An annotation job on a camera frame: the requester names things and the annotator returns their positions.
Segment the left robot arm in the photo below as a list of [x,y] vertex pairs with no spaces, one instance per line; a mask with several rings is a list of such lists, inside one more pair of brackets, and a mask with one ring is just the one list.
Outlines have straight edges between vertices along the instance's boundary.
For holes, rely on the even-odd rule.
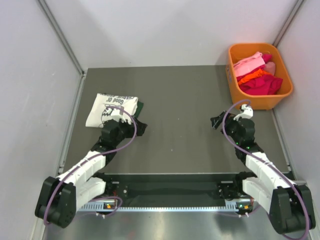
[[136,118],[132,123],[105,122],[98,141],[83,159],[61,175],[44,180],[34,215],[44,224],[66,228],[77,211],[95,197],[109,198],[113,185],[95,174],[111,162],[123,140],[141,137],[147,126]]

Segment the orange t-shirt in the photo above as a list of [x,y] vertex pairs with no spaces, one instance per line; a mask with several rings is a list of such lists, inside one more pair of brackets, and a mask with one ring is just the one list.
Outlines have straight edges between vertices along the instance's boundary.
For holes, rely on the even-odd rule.
[[271,75],[271,73],[259,68],[258,70],[241,77],[237,83],[240,86],[240,85],[243,85],[243,84],[249,82],[252,79],[262,77],[264,75]]

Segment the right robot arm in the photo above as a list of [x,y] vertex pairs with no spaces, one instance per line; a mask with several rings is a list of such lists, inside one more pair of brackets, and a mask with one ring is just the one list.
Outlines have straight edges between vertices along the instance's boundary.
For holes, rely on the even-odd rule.
[[274,230],[281,235],[312,230],[316,218],[310,189],[297,184],[283,174],[268,159],[255,141],[253,110],[245,107],[240,114],[223,111],[210,119],[214,129],[235,146],[235,155],[250,169],[236,175],[233,192],[239,198],[252,197],[266,211]]

